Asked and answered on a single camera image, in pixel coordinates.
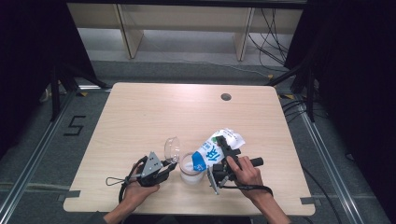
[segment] metal frame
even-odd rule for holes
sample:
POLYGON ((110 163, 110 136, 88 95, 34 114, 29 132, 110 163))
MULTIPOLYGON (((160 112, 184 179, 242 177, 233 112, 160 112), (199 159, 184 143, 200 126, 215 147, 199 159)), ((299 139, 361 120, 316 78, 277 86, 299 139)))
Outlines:
MULTIPOLYGON (((305 111, 304 106, 300 105, 299 110, 305 111)), ((341 177, 341 174, 338 172, 338 169, 332 160, 332 156, 330 155, 329 150, 326 148, 326 145, 320 136, 315 122, 312 122, 306 113, 303 113, 302 116, 306 129, 308 130, 309 135, 315 144, 321 161, 327 171, 327 174, 329 175, 330 180, 332 181, 332 185, 334 186, 335 192, 340 199, 341 205, 343 205, 344 210, 346 211, 346 215, 349 218, 350 223, 364 223, 358 206, 349 192, 343 177, 341 177)))

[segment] black curtain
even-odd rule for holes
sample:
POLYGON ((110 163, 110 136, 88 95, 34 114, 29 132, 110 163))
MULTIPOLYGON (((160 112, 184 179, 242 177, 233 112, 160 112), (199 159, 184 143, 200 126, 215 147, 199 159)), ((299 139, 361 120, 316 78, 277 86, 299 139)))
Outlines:
POLYGON ((346 146, 392 223, 396 223, 396 5, 344 1, 304 11, 287 66, 300 63, 326 17, 334 32, 312 63, 319 94, 346 146))

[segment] table top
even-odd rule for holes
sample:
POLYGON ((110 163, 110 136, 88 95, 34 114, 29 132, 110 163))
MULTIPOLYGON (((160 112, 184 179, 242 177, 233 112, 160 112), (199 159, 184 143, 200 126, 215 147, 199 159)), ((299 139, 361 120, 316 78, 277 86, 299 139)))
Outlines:
MULTIPOLYGON (((276 91, 272 87, 117 83, 93 132, 67 198, 69 212, 108 212, 118 204, 120 185, 107 186, 108 177, 124 178, 135 162, 150 151, 163 160, 165 140, 177 136, 181 152, 195 151, 214 132, 229 128, 246 143, 242 154, 262 157, 262 179, 287 215, 310 216, 313 204, 276 91), (231 100, 224 101, 227 93, 231 100)), ((137 214, 259 215, 260 211, 238 189, 209 187, 204 176, 187 185, 177 167, 158 192, 150 195, 137 214)))

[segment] person's right hand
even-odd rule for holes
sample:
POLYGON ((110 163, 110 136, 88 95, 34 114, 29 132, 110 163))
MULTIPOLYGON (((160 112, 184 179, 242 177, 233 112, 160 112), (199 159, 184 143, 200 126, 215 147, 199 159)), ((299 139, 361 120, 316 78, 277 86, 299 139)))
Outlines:
MULTIPOLYGON (((255 168, 248 157, 238 159, 241 167, 231 157, 227 157, 226 160, 236 175, 235 184, 237 186, 263 185, 260 169, 255 168)), ((269 223, 290 223, 290 219, 276 203, 274 197, 265 189, 241 189, 241 191, 262 212, 269 223)))
MULTIPOLYGON (((260 185, 262 186, 262 175, 259 168, 255 168, 248 157, 241 157, 238 159, 241 167, 231 157, 226 158, 228 164, 236 175, 235 184, 240 185, 260 185)), ((268 193, 265 189, 241 190, 242 193, 251 201, 256 201, 258 198, 268 193)))

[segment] metal rail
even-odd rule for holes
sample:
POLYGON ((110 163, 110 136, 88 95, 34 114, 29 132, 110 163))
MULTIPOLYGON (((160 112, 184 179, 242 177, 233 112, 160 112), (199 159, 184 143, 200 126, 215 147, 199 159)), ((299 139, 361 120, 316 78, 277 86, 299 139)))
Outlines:
MULTIPOLYGON (((305 111, 305 108, 302 105, 300 105, 299 109, 301 111, 305 111)), ((330 155, 329 150, 326 148, 326 145, 324 144, 320 136, 315 122, 311 122, 310 118, 306 115, 306 113, 303 113, 303 120, 309 134, 312 137, 312 140, 314 141, 315 147, 323 162, 327 174, 332 181, 335 192, 337 193, 341 201, 341 205, 343 205, 346 211, 346 215, 350 223, 364 223, 358 206, 356 205, 355 200, 352 198, 352 195, 350 194, 343 177, 341 177, 340 173, 338 172, 338 169, 332 160, 332 156, 330 155)))
POLYGON ((66 94, 62 103, 62 110, 60 111, 57 118, 49 123, 49 127, 42 136, 29 161, 23 168, 18 180, 14 183, 12 189, 8 193, 8 196, 4 199, 3 204, 0 207, 0 223, 7 224, 11 218, 11 215, 20 201, 22 194, 24 193, 29 181, 35 173, 36 168, 41 162, 41 159, 43 158, 47 148, 49 147, 50 142, 59 127, 59 124, 63 120, 66 108, 70 105, 75 95, 75 91, 70 91, 66 94))

